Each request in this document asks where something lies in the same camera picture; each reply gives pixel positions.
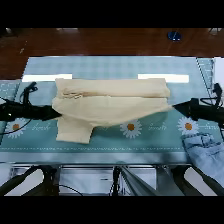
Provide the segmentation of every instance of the folded cloth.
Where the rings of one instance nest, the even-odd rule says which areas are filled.
[[[192,164],[224,187],[224,143],[203,133],[185,135],[182,139]]]
[[[102,81],[102,83],[107,86],[107,88],[104,88],[105,86],[99,85],[98,89],[97,87],[92,87],[88,84],[89,82],[87,82],[88,85],[86,87],[81,85],[81,90],[79,90],[78,86],[80,80],[67,80],[68,82],[63,79],[56,80],[58,94],[53,99],[52,107],[62,114],[62,116],[58,118],[58,135],[56,140],[88,144],[94,127],[118,125],[153,113],[171,109],[172,106],[167,104],[167,99],[165,97],[140,97],[168,97],[170,93],[169,89],[165,86],[165,79],[158,80],[159,79],[154,79],[152,82],[154,84],[160,83],[159,86],[164,86],[164,88],[160,88],[160,91],[155,91],[156,94],[153,92],[155,86],[147,90],[146,88],[144,89],[144,82],[129,82],[130,80],[120,80],[124,89],[125,86],[127,87],[126,93],[124,89],[117,88],[117,86],[121,86],[119,80],[106,80],[112,81],[111,84],[109,84],[109,82],[105,84],[105,80],[81,80],[90,81],[90,83],[92,83],[91,85],[94,83],[94,85],[97,85],[97,81],[99,81],[99,83]],[[71,81],[78,81],[74,82],[73,89],[70,84]],[[131,93],[129,87],[130,83],[132,83],[131,87],[133,92],[138,97],[131,96],[134,94]]]
[[[56,79],[58,97],[82,96],[125,96],[125,97],[169,97],[166,80],[121,79],[85,80]]]

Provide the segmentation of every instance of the denim fabric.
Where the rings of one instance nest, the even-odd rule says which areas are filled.
[[[198,133],[182,137],[184,148],[194,166],[224,187],[224,145],[210,134]]]

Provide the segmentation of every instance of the brown floor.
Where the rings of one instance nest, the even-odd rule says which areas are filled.
[[[0,38],[0,79],[21,78],[30,56],[169,55],[214,57],[224,54],[224,31],[178,28],[182,40],[167,38],[172,28],[26,28]]]

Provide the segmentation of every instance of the table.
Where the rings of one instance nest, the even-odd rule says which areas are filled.
[[[192,97],[208,97],[198,61],[194,57],[155,56],[66,56],[31,57],[24,75],[72,74],[83,79],[137,79],[138,74],[187,74],[189,83],[168,83],[169,104]],[[20,83],[16,101],[28,83]],[[38,82],[30,94],[34,105],[50,105],[56,95],[54,82]],[[3,136],[0,162],[38,164],[185,164],[190,163],[182,147],[183,116],[175,111],[157,113],[143,119],[141,134],[129,139],[120,126],[95,128],[90,144],[56,141],[57,122],[31,121],[17,138]],[[200,120],[196,131],[213,134],[222,141],[214,122]]]

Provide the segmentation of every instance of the daisy print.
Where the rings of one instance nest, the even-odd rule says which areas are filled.
[[[135,138],[136,136],[139,136],[141,134],[141,123],[139,120],[133,120],[126,123],[123,123],[120,125],[120,130],[123,132],[123,135],[126,136],[126,138]]]
[[[179,119],[177,127],[179,131],[182,131],[182,135],[196,134],[199,128],[197,122],[187,117]]]
[[[15,121],[8,122],[5,132],[15,131],[13,133],[8,134],[8,138],[17,138],[20,135],[22,135],[23,131],[26,130],[26,127],[23,127],[20,130],[18,129],[21,128],[25,124],[26,124],[26,121],[23,118],[17,118]]]

